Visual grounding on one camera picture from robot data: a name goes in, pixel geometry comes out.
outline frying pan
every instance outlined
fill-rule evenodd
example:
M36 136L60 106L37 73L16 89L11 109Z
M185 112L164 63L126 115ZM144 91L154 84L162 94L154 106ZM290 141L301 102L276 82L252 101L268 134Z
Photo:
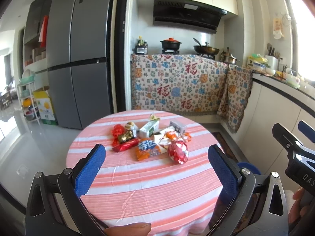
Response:
M194 41L196 42L196 43L198 43L199 45L194 45L194 50L198 53L198 54L206 54L206 55L211 55L211 56L215 56L215 55L217 55L218 53L219 53L219 49L216 49L216 48L213 48L213 47L210 47L210 46L208 46L208 42L206 42L205 44L206 45L201 45L200 44L200 42L196 39L196 38L194 38L193 37L193 39L194 39Z

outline black range hood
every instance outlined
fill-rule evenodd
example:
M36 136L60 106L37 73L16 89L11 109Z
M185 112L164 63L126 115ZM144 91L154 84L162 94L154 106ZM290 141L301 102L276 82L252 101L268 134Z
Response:
M215 34L227 11L191 0L154 0L153 25L173 26Z

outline pink tablecloth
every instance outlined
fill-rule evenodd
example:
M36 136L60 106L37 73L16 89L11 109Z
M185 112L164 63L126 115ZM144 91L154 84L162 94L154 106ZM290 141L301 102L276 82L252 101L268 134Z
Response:
M115 124L133 121L142 127L152 111L135 110L104 117L85 128L72 143L67 167L85 157L95 144L106 148L106 160L88 193L81 197L87 209L108 226L152 223L150 235L199 234L209 223L222 185L208 161L208 147L217 140L203 126L169 112L155 111L160 129L171 119L187 125L193 137L189 159L175 164L167 153L137 161L135 150L111 150Z

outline refrigerator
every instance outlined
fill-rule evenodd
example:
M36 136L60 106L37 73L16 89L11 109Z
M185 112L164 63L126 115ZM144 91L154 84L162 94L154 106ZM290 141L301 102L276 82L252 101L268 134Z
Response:
M52 0L46 58L58 123L82 129L113 113L110 21L113 0Z

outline blue stool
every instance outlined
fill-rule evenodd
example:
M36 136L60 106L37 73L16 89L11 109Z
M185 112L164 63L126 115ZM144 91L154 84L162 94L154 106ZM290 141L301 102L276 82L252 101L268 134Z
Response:
M261 175L261 172L259 171L258 168L256 168L253 164L251 163L247 163L247 162L239 162L237 163L237 165L243 169L243 168L246 168L246 169L249 169L253 174L256 174L256 175Z

